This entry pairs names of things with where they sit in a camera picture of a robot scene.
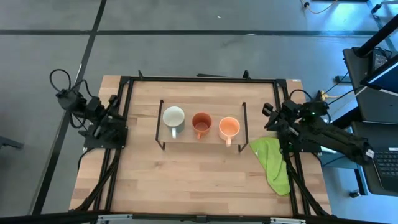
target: orange mug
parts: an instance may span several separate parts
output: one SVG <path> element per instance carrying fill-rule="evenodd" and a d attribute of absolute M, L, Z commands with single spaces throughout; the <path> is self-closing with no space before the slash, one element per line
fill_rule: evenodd
<path fill-rule="evenodd" d="M 206 113 L 197 113 L 192 118 L 193 130 L 197 134 L 197 138 L 200 139 L 210 131 L 211 117 Z"/>
<path fill-rule="evenodd" d="M 239 121 L 232 117 L 223 118 L 218 126 L 218 135 L 222 140 L 225 140 L 226 147 L 231 146 L 231 141 L 241 129 Z"/>

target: mug handle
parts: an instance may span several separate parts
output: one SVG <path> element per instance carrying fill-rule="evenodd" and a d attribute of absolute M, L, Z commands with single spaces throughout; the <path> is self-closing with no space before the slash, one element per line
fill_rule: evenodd
<path fill-rule="evenodd" d="M 177 138 L 177 129 L 175 129 L 175 128 L 172 128 L 172 137 L 173 137 L 174 139 Z"/>
<path fill-rule="evenodd" d="M 225 142 L 226 147 L 230 147 L 231 146 L 231 138 L 227 138 L 226 142 Z"/>

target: laptop keyboard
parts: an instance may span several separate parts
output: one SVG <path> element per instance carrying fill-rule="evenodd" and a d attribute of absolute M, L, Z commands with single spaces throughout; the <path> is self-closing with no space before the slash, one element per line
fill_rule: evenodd
<path fill-rule="evenodd" d="M 398 151 L 374 152 L 379 175 L 398 178 Z"/>

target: black table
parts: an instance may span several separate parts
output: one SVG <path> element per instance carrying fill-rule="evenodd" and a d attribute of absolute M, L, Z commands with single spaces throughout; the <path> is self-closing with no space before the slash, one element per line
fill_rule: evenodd
<path fill-rule="evenodd" d="M 354 134 L 368 138 L 374 149 L 377 147 L 398 147 L 398 125 L 352 122 L 351 127 Z M 373 164 L 362 166 L 362 169 L 368 189 L 372 194 L 398 196 L 397 192 L 384 190 L 381 187 Z M 363 180 L 358 181 L 359 188 L 361 188 L 362 183 Z"/>
<path fill-rule="evenodd" d="M 344 49 L 343 54 L 353 88 L 361 87 L 360 82 L 368 72 L 368 59 L 357 57 L 353 49 Z M 335 120 L 335 126 L 344 129 L 352 121 L 398 124 L 398 96 L 366 88 L 356 100 L 358 106 Z"/>

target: black floor stripe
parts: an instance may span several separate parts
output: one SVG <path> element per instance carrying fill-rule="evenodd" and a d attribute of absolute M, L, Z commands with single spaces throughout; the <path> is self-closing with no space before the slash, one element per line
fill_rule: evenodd
<path fill-rule="evenodd" d="M 274 31 L 274 30 L 100 30 L 96 35 L 286 35 L 351 36 L 374 35 L 377 31 Z"/>
<path fill-rule="evenodd" d="M 368 5 L 369 13 L 371 13 L 370 11 L 373 9 L 374 6 L 372 5 L 372 3 L 370 1 L 367 1 L 366 4 Z M 373 16 L 373 19 L 376 22 L 377 26 L 379 27 L 379 29 L 381 29 L 384 25 L 381 22 L 380 17 L 377 15 L 372 15 L 372 16 Z M 385 38 L 384 41 L 386 41 L 386 44 L 391 51 L 393 51 L 393 52 L 397 51 L 389 37 Z"/>
<path fill-rule="evenodd" d="M 83 54 L 83 58 L 81 60 L 81 67 L 79 69 L 79 73 L 76 78 L 76 82 L 80 81 L 83 79 L 83 76 L 86 71 L 86 66 L 88 63 L 88 59 L 90 57 L 91 50 L 93 48 L 94 40 L 95 40 L 95 32 L 98 30 L 98 27 L 100 26 L 101 18 L 104 13 L 106 5 L 106 0 L 101 0 L 101 4 L 99 5 L 98 13 L 95 18 L 94 26 L 90 35 L 90 38 L 88 39 L 88 43 L 85 49 L 85 52 Z M 45 175 L 42 181 L 42 184 L 40 186 L 39 193 L 37 195 L 37 200 L 35 202 L 32 214 L 33 215 L 38 215 L 42 213 L 42 209 L 45 203 L 45 198 L 47 197 L 47 193 L 50 188 L 51 180 L 54 175 L 55 168 L 57 166 L 58 158 L 61 153 L 62 149 L 62 144 L 65 139 L 65 135 L 68 130 L 68 124 L 69 124 L 69 119 L 68 116 L 63 116 L 61 120 L 61 125 L 60 128 L 57 131 L 57 134 L 55 135 L 54 143 L 51 148 L 51 158 L 50 162 L 47 166 L 47 170 L 45 171 Z"/>
<path fill-rule="evenodd" d="M 0 35 L 90 35 L 91 30 L 0 30 Z"/>

